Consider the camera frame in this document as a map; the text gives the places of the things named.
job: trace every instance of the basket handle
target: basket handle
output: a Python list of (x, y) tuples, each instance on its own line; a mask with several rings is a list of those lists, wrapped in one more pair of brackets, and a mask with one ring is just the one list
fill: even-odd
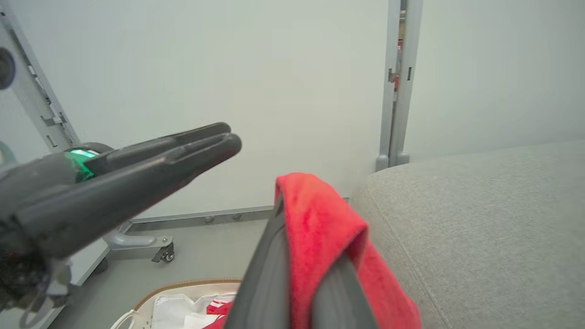
[(134, 311), (134, 310), (126, 312), (116, 322), (114, 322), (114, 324), (112, 325), (112, 327), (110, 329), (119, 329), (120, 326), (122, 325), (122, 323), (126, 322), (126, 320), (128, 320), (129, 318), (132, 318), (132, 322), (130, 323), (130, 327), (129, 327), (129, 328), (132, 328), (132, 325), (134, 325), (134, 316), (136, 316), (136, 315), (138, 315), (138, 312)]

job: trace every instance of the red cloth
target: red cloth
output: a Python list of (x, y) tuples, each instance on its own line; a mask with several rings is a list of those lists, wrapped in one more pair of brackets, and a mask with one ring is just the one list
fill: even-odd
[(284, 196), (291, 259), (291, 328), (309, 328), (311, 300), (319, 282), (346, 250), (378, 326), (420, 328), (408, 298), (368, 240), (368, 227), (335, 190), (311, 174), (276, 179), (276, 197)]

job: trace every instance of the caster wheel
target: caster wheel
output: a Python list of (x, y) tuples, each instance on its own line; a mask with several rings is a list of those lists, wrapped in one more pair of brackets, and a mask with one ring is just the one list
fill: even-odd
[(175, 254), (170, 253), (167, 256), (165, 256), (163, 260), (167, 263), (170, 263), (173, 259), (175, 259)]

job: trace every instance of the black round object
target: black round object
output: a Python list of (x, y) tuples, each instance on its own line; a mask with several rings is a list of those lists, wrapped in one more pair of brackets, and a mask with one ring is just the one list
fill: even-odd
[(10, 87), (16, 75), (14, 57), (6, 48), (0, 47), (0, 90)]

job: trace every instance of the white partition wall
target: white partition wall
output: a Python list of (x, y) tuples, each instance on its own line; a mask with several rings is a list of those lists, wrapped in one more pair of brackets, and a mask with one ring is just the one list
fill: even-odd
[(584, 1), (424, 1), (411, 162), (584, 139), (584, 13)]
[(388, 0), (10, 3), (80, 140), (117, 148), (218, 121), (242, 138), (142, 217), (270, 205), (289, 172), (349, 196), (374, 171)]

